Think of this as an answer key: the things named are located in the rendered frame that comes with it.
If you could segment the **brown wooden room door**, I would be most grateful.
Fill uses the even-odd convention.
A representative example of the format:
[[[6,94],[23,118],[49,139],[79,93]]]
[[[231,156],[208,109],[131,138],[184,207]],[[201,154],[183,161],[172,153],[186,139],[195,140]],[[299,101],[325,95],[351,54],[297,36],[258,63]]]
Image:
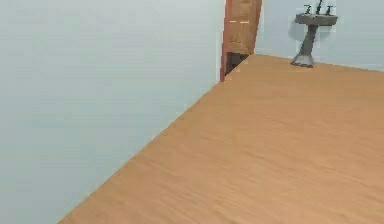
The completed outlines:
[[[226,0],[220,81],[255,51],[262,0]]]

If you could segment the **grey pedestal sink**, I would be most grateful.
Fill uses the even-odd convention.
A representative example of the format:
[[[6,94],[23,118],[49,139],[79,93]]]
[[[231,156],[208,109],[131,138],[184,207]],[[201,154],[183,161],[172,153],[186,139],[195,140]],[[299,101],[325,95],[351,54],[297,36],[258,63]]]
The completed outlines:
[[[307,26],[307,33],[299,52],[291,61],[293,66],[312,68],[314,65],[312,50],[318,28],[320,26],[333,26],[337,23],[338,16],[331,13],[334,5],[328,5],[327,10],[321,13],[322,3],[323,0],[320,0],[314,13],[311,12],[312,6],[307,5],[306,11],[295,17],[296,24]]]

